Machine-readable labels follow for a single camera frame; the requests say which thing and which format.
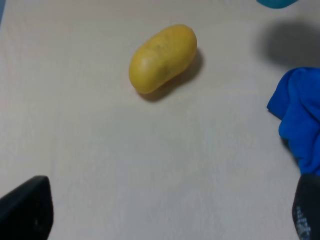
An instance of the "white table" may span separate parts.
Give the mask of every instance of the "white table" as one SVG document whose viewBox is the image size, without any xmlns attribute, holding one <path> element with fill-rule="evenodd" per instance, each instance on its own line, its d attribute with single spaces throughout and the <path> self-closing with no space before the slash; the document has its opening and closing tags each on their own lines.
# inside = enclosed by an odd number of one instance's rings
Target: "white table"
<svg viewBox="0 0 320 240">
<path fill-rule="evenodd" d="M 50 240 L 298 239 L 291 208 L 300 172 L 266 105 L 300 63 L 281 56 L 290 37 L 270 49 L 273 34 L 304 17 L 299 6 L 7 0 L 0 195 L 49 176 Z M 146 100 L 129 82 L 131 56 L 175 23 L 194 29 L 197 62 L 188 81 Z"/>
</svg>

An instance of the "black object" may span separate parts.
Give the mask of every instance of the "black object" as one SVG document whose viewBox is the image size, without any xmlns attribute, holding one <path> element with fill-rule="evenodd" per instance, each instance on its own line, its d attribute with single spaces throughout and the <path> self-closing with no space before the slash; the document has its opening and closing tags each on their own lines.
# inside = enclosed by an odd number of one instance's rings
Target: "black object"
<svg viewBox="0 0 320 240">
<path fill-rule="evenodd" d="M 0 198 L 1 240 L 46 240 L 54 222 L 48 177 L 35 176 Z"/>
<path fill-rule="evenodd" d="M 303 174 L 300 177 L 292 217 L 300 240 L 320 240 L 320 176 Z"/>
</svg>

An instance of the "yellow potato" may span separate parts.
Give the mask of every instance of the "yellow potato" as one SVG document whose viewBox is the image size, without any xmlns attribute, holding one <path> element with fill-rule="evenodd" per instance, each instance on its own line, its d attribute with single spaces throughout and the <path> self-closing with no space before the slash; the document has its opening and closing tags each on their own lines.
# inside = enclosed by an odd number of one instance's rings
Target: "yellow potato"
<svg viewBox="0 0 320 240">
<path fill-rule="evenodd" d="M 149 94 L 182 73 L 197 52 L 194 31 L 183 24 L 167 27 L 150 38 L 134 53 L 129 78 L 141 94 Z"/>
</svg>

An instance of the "beige surface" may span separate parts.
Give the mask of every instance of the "beige surface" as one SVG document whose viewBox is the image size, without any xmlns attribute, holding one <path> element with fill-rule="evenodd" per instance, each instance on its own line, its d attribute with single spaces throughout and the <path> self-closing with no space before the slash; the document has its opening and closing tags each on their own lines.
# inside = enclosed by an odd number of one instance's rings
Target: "beige surface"
<svg viewBox="0 0 320 240">
<path fill-rule="evenodd" d="M 317 19 L 300 6 L 7 0 L 0 194 L 48 175 L 50 240 L 298 239 L 300 173 L 266 104 L 287 70 L 319 65 Z M 130 58 L 175 23 L 194 29 L 197 61 L 145 100 Z"/>
</svg>

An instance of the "teal object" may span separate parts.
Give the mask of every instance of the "teal object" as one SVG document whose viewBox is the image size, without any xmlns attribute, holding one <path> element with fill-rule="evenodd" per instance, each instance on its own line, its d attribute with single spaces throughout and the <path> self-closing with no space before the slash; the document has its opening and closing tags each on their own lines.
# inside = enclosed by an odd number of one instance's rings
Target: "teal object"
<svg viewBox="0 0 320 240">
<path fill-rule="evenodd" d="M 298 0 L 257 0 L 258 3 L 271 9 L 283 9 L 297 1 Z"/>
</svg>

